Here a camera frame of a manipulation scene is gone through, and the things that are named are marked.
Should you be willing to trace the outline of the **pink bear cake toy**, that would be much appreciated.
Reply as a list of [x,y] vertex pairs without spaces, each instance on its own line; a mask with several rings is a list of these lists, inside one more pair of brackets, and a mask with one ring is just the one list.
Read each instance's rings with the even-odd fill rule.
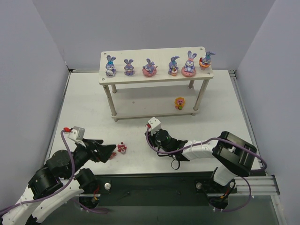
[[118,148],[118,152],[119,152],[119,153],[121,153],[121,154],[125,154],[125,153],[126,153],[127,146],[124,144],[124,142],[120,142],[120,143],[117,145],[117,148]]

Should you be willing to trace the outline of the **pink bear sunflower toy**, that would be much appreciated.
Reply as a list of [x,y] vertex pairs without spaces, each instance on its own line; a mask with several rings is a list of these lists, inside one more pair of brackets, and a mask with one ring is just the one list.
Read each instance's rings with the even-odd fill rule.
[[174,101],[175,108],[178,110],[182,110],[185,105],[185,99],[183,97],[178,97]]

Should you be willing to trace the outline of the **small purple bunny with strawberry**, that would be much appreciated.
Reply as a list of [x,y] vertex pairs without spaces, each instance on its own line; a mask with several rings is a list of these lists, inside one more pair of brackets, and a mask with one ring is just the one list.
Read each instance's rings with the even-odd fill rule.
[[173,56],[171,57],[171,61],[168,64],[168,74],[172,76],[176,76],[178,74],[178,64],[176,62],[177,59],[179,59],[179,56]]

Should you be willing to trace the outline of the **purple bunny sitting toy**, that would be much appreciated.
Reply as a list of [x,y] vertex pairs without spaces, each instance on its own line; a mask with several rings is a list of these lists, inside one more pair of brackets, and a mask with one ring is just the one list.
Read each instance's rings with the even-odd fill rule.
[[125,72],[124,72],[124,74],[126,75],[126,76],[132,76],[132,75],[134,75],[135,74],[135,71],[134,71],[134,66],[132,65],[132,62],[133,62],[134,60],[133,59],[124,59],[124,62],[125,62],[125,67],[124,67],[124,70],[125,70]]

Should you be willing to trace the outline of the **purple bunny blue bow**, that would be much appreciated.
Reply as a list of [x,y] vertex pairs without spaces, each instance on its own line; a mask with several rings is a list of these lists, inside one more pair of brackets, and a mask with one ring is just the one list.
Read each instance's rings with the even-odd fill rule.
[[107,55],[107,63],[105,66],[105,74],[107,76],[115,76],[116,75],[116,69],[114,65],[114,61],[116,60],[116,57]]

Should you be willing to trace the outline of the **purple bunny red base toy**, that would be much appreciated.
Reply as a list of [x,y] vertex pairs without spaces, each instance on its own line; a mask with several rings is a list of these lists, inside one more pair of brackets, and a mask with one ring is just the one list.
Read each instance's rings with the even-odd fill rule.
[[212,55],[215,55],[215,53],[207,51],[205,56],[199,59],[199,66],[201,70],[206,70],[210,67]]

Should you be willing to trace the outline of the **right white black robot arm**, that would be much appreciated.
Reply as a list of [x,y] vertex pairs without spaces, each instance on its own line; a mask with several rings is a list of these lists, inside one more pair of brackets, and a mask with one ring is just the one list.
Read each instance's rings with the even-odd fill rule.
[[254,159],[258,158],[255,146],[226,131],[206,141],[188,141],[175,139],[161,128],[148,128],[145,137],[147,144],[160,157],[171,157],[178,162],[218,160],[221,165],[216,168],[213,181],[221,186],[235,177],[248,177]]

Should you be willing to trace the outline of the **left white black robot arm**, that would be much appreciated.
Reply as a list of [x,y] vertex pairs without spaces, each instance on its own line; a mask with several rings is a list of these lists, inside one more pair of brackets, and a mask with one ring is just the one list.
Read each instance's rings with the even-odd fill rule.
[[2,225],[42,223],[62,204],[81,193],[97,193],[99,185],[91,169],[84,168],[89,160],[106,163],[115,144],[85,139],[76,143],[73,152],[59,150],[36,171],[15,206],[0,212]]

